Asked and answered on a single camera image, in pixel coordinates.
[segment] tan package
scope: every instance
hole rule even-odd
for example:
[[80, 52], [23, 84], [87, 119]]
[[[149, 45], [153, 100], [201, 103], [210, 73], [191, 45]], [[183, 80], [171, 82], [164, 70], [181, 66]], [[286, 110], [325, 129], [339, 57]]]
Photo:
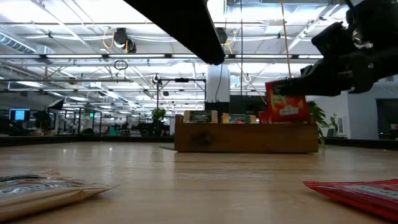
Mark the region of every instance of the tan package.
[[221, 119], [223, 124], [257, 124], [256, 116], [248, 114], [223, 113]]
[[217, 111], [185, 111], [184, 123], [218, 123]]
[[115, 187], [61, 177], [54, 170], [0, 177], [0, 223], [77, 202]]

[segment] computer monitor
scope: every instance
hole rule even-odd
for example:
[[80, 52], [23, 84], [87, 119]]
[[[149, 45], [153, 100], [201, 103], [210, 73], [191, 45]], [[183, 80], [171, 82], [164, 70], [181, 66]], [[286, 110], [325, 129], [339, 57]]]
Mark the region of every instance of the computer monitor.
[[30, 119], [30, 109], [10, 109], [9, 119], [12, 121], [28, 121]]

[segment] wall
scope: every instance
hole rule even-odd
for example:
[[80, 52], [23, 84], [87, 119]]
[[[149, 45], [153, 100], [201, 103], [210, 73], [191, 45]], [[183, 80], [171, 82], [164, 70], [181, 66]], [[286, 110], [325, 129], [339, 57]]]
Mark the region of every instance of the wall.
[[29, 108], [32, 110], [44, 110], [46, 106], [59, 98], [48, 95], [38, 95], [30, 92], [28, 97], [20, 96], [19, 93], [0, 93], [0, 109]]
[[[347, 138], [351, 138], [350, 136], [350, 126], [348, 116], [348, 94], [347, 92], [342, 92], [339, 96], [327, 97], [327, 96], [308, 96], [307, 101], [315, 101], [318, 106], [325, 112], [326, 118], [325, 121], [330, 123], [330, 117], [333, 114], [337, 116], [344, 117], [344, 128], [346, 129]], [[328, 128], [322, 128], [322, 133], [326, 137], [328, 133]]]
[[379, 139], [376, 99], [398, 98], [398, 84], [375, 83], [373, 88], [359, 95], [348, 95], [349, 126], [352, 139]]

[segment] green plant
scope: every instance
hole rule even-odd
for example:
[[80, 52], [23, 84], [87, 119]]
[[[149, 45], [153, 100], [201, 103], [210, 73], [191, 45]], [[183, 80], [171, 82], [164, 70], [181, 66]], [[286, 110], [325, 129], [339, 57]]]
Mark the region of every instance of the green plant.
[[166, 115], [166, 110], [163, 108], [154, 109], [152, 111], [152, 119], [155, 121], [162, 120]]
[[321, 128], [329, 128], [330, 126], [333, 126], [335, 130], [337, 131], [338, 127], [336, 124], [336, 114], [333, 114], [333, 117], [330, 117], [331, 123], [328, 124], [325, 121], [325, 112], [317, 105], [316, 102], [314, 101], [309, 101], [307, 102], [307, 107], [308, 107], [308, 113], [311, 114], [315, 118], [315, 122], [317, 123], [318, 127], [318, 138], [321, 141], [322, 144], [324, 144], [323, 141], [323, 133]]

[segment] potted plant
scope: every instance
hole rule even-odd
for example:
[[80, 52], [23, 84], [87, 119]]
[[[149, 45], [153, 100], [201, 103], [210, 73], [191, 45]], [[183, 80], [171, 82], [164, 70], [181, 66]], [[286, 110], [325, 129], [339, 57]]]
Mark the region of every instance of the potted plant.
[[324, 144], [325, 141], [323, 140], [324, 136], [323, 136], [321, 128], [329, 128], [330, 126], [333, 126], [335, 128], [335, 131], [337, 132], [338, 127], [335, 122], [336, 114], [333, 114], [333, 117], [330, 117], [331, 123], [328, 124], [325, 121], [325, 117], [326, 117], [325, 112], [317, 105], [316, 102], [314, 102], [314, 101], [307, 102], [307, 107], [308, 107], [308, 113], [314, 117], [315, 122], [317, 124], [318, 139], [320, 140], [321, 144]]
[[164, 118], [166, 115], [166, 110], [163, 108], [157, 108], [152, 111], [152, 120], [153, 120], [153, 127], [155, 131], [155, 135], [160, 136], [161, 134], [161, 126], [163, 126], [163, 123], [161, 120]]

